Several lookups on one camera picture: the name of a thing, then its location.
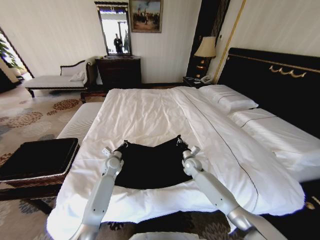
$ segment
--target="patterned carpet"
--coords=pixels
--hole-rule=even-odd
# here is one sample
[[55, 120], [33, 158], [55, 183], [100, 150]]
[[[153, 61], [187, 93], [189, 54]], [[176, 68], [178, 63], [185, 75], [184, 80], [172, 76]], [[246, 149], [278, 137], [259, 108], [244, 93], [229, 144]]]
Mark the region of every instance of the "patterned carpet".
[[[56, 138], [82, 104], [77, 91], [36, 90], [35, 96], [32, 99], [21, 85], [0, 93], [0, 166], [22, 143]], [[103, 100], [87, 98], [87, 102]], [[55, 204], [54, 198], [45, 201]], [[2, 240], [50, 240], [46, 220], [47, 215], [22, 200], [0, 201]], [[242, 232], [228, 235], [228, 222], [219, 211], [176, 212], [139, 224], [106, 222], [97, 239], [127, 240], [135, 233], [161, 231], [194, 233], [207, 240], [243, 239]]]

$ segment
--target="mirror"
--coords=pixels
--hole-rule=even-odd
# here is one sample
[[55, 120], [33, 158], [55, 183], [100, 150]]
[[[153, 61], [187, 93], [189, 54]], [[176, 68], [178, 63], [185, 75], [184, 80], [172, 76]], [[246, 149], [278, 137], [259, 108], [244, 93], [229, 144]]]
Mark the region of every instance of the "mirror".
[[127, 2], [95, 1], [108, 56], [131, 55]]

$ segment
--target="lamp shade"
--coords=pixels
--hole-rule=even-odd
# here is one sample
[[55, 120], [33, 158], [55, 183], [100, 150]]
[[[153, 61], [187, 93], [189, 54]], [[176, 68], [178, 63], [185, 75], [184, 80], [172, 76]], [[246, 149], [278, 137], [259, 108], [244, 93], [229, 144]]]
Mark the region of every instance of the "lamp shade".
[[195, 56], [212, 58], [216, 56], [215, 50], [216, 37], [215, 36], [204, 36], [202, 42], [195, 52]]

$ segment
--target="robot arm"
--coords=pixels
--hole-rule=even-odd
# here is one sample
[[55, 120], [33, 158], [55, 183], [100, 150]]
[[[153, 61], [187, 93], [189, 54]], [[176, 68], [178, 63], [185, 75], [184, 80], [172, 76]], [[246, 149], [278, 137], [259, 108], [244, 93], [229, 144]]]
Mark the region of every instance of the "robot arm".
[[242, 208], [233, 194], [211, 173], [202, 169], [201, 162], [195, 158], [200, 149], [194, 146], [191, 150], [181, 139], [183, 152], [182, 165], [184, 172], [192, 176], [199, 189], [207, 196], [210, 202], [239, 229], [249, 230], [246, 240], [286, 240], [286, 238], [262, 216], [252, 214]]
[[113, 153], [109, 148], [102, 152], [107, 156], [101, 178], [95, 184], [89, 200], [85, 206], [81, 225], [70, 240], [94, 240], [96, 239], [99, 227], [109, 206], [112, 191], [115, 186], [115, 179], [124, 164], [122, 151], [128, 146], [127, 142], [116, 149]]
[[[127, 142], [113, 153], [107, 148], [103, 153], [108, 156], [102, 177], [94, 186], [84, 210], [83, 219], [71, 240], [94, 240], [98, 235], [101, 221], [106, 214], [115, 179], [122, 169], [122, 151], [128, 146]], [[199, 189], [210, 202], [239, 229], [249, 230], [246, 240], [286, 240], [286, 238], [263, 217], [252, 214], [242, 208], [233, 194], [211, 173], [202, 169], [202, 164], [195, 158], [200, 151], [198, 147], [188, 149], [188, 145], [179, 139], [177, 146], [183, 150], [182, 165], [184, 172], [192, 176]]]

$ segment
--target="picture frame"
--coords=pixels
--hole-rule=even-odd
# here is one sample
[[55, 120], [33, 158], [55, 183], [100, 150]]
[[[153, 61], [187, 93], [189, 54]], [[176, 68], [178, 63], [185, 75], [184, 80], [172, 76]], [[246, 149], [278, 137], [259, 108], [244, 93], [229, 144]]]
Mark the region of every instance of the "picture frame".
[[161, 33], [163, 0], [129, 0], [133, 33]]

